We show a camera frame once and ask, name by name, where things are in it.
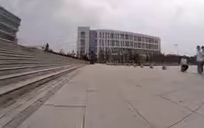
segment building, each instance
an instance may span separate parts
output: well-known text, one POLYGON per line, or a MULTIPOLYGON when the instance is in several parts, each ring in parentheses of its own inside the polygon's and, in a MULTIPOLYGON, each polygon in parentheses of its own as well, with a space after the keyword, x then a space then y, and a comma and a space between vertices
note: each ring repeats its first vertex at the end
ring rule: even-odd
POLYGON ((0 40, 16 42, 21 19, 0 6, 0 40))
POLYGON ((89 57, 90 53, 94 52, 97 59, 117 60, 122 56, 129 60, 135 54, 145 57, 159 54, 160 51, 158 37, 117 30, 78 28, 78 57, 89 57))

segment sky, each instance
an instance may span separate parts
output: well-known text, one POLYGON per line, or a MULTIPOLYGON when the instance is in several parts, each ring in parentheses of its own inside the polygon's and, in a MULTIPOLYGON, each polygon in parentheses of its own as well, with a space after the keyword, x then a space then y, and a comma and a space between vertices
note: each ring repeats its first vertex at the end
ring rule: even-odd
POLYGON ((78 26, 157 36, 166 54, 194 55, 204 45, 204 0, 0 0, 0 5, 22 19, 22 45, 49 43, 70 52, 78 26))

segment concrete plaza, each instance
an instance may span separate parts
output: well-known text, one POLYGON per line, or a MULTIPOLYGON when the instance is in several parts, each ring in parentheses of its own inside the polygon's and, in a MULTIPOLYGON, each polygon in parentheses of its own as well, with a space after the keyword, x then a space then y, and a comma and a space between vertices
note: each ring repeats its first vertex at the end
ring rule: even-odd
POLYGON ((89 65, 19 128, 204 128, 195 67, 89 65))

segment concrete staircase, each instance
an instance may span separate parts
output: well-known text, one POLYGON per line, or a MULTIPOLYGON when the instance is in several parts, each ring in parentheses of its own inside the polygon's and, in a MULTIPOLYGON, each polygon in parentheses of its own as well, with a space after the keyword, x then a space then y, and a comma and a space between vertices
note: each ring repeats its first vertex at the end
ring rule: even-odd
POLYGON ((0 41, 0 128, 15 128, 59 90, 83 61, 0 41))

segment street light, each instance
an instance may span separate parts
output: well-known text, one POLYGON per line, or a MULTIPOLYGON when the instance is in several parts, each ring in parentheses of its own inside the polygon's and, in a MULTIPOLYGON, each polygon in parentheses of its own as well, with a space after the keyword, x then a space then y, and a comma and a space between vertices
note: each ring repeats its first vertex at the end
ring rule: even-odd
POLYGON ((178 47, 178 44, 174 44, 174 46, 176 47, 177 49, 177 55, 179 54, 179 47, 178 47))

